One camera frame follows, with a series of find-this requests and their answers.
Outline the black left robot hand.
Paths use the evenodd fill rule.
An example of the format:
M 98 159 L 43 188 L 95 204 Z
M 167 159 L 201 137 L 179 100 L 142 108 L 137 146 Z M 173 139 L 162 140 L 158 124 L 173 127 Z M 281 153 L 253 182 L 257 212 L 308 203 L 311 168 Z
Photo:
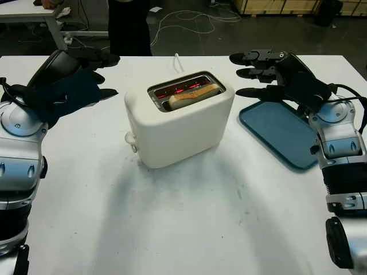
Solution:
M 38 88 L 50 85 L 82 69 L 89 69 L 96 83 L 102 84 L 105 78 L 96 70 L 115 66 L 119 61 L 119 56 L 96 48 L 56 50 L 40 66 L 27 86 Z

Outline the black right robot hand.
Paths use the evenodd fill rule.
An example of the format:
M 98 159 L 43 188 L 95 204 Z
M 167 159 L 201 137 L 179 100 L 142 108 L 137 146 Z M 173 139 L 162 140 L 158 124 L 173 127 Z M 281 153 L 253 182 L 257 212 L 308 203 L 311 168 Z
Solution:
M 265 88 L 241 88 L 238 96 L 263 101 L 290 100 L 298 104 L 324 103 L 331 96 L 327 84 L 318 80 L 295 54 L 256 49 L 229 56 L 230 62 L 242 65 L 236 74 L 244 79 L 258 80 Z

